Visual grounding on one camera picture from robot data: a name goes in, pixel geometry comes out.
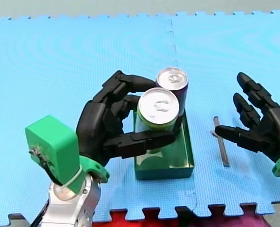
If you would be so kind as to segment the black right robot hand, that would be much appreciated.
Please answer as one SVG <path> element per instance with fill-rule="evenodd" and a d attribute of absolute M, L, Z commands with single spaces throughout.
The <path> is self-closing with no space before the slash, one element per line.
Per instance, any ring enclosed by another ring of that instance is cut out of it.
<path fill-rule="evenodd" d="M 271 94 L 260 83 L 247 74 L 238 73 L 237 81 L 248 99 L 235 93 L 233 102 L 247 129 L 219 125 L 215 133 L 241 148 L 262 152 L 277 162 L 280 159 L 280 105 L 272 100 Z"/>

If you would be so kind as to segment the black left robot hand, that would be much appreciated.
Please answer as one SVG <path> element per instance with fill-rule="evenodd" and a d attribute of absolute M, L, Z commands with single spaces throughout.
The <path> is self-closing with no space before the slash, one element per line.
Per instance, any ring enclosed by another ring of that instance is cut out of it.
<path fill-rule="evenodd" d="M 111 158 L 136 157 L 173 143 L 172 132 L 123 132 L 122 121 L 137 109 L 140 97 L 134 93 L 154 87 L 154 81 L 120 70 L 108 78 L 80 115 L 76 127 L 80 155 L 106 166 Z"/>

